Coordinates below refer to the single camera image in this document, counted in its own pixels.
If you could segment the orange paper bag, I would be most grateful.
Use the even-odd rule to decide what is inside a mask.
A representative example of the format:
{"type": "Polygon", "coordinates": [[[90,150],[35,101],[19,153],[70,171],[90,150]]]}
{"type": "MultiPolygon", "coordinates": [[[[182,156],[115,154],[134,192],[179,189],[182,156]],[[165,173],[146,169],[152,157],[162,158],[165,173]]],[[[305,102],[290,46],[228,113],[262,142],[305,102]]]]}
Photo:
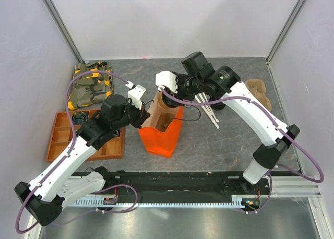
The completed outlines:
{"type": "Polygon", "coordinates": [[[168,107],[162,97],[162,92],[156,92],[148,108],[150,117],[138,131],[148,153],[171,158],[184,123],[184,107],[168,107]]]}

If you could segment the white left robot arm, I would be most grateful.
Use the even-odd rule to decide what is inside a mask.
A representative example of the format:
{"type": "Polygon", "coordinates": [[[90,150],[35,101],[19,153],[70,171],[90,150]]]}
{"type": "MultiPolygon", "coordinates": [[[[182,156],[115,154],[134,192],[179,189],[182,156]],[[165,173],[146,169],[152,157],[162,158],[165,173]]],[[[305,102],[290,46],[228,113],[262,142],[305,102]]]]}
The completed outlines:
{"type": "Polygon", "coordinates": [[[81,125],[67,148],[46,170],[30,182],[19,182],[15,186],[14,191],[22,203],[20,212],[27,209],[38,224],[46,226],[68,204],[84,195],[112,192],[114,180],[96,171],[79,180],[74,187],[64,184],[84,161],[113,139],[117,130],[128,125],[141,128],[150,116],[142,102],[144,96],[131,90],[127,97],[114,94],[104,100],[101,109],[81,125]]]}

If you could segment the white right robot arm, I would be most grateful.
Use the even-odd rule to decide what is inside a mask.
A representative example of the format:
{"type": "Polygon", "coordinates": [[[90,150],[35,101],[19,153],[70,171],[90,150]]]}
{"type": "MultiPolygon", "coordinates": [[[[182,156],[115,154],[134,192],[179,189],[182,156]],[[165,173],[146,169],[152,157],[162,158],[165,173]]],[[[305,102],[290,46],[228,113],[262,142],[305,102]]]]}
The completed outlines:
{"type": "Polygon", "coordinates": [[[259,180],[278,163],[300,133],[296,125],[288,125],[271,114],[230,67],[214,69],[202,52],[194,52],[182,60],[185,74],[162,71],[156,74],[156,85],[169,107],[196,106],[196,95],[210,97],[215,109],[230,107],[256,133],[261,141],[253,159],[239,180],[239,188],[251,194],[259,180]]]}

